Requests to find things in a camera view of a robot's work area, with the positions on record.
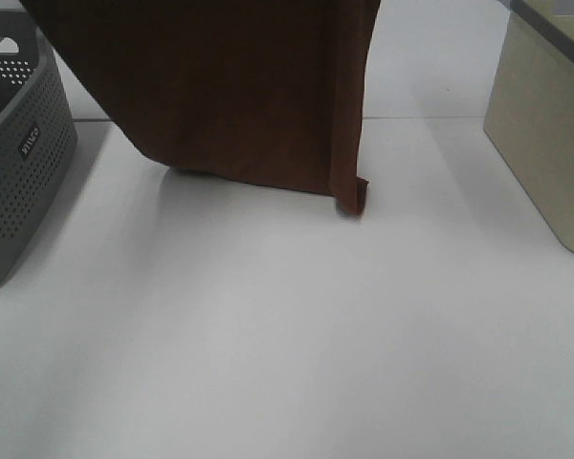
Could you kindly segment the brown towel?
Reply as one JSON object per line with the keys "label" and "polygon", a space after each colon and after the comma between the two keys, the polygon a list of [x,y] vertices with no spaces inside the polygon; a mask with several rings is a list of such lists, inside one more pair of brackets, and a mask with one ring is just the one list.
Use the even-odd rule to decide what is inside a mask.
{"label": "brown towel", "polygon": [[28,1],[148,159],[334,198],[360,215],[376,1]]}

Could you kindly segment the beige plastic storage basket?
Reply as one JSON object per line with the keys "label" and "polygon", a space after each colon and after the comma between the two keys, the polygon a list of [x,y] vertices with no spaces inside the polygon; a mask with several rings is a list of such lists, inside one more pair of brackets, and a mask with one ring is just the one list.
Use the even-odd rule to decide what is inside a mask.
{"label": "beige plastic storage basket", "polygon": [[574,1],[513,1],[484,131],[574,252]]}

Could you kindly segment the grey perforated laundry basket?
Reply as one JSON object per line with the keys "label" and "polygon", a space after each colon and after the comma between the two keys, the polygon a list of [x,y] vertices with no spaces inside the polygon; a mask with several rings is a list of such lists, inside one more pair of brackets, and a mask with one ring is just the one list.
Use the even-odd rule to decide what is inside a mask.
{"label": "grey perforated laundry basket", "polygon": [[0,284],[50,208],[77,146],[52,46],[20,7],[0,8]]}

